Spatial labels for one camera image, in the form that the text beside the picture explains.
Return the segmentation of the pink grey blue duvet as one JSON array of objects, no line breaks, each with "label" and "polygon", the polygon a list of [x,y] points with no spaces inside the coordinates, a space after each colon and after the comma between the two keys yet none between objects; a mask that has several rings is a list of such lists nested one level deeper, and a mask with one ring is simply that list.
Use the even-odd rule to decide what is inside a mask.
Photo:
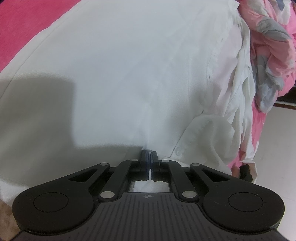
[{"label": "pink grey blue duvet", "polygon": [[295,1],[240,1],[250,34],[255,102],[268,113],[295,84]]}]

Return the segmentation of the white shirt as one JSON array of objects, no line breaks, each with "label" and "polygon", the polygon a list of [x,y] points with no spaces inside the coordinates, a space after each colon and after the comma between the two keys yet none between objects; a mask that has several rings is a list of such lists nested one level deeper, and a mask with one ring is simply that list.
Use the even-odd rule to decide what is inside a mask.
[{"label": "white shirt", "polygon": [[252,163],[250,32],[237,1],[81,1],[1,71],[1,200],[143,149]]}]

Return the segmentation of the pink floral bed sheet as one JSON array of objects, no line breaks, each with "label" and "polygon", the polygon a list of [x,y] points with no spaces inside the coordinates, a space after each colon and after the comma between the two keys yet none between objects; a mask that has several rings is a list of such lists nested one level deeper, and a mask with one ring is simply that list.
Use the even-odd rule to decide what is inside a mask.
[{"label": "pink floral bed sheet", "polygon": [[1,70],[36,34],[69,11],[78,0],[1,1]]}]

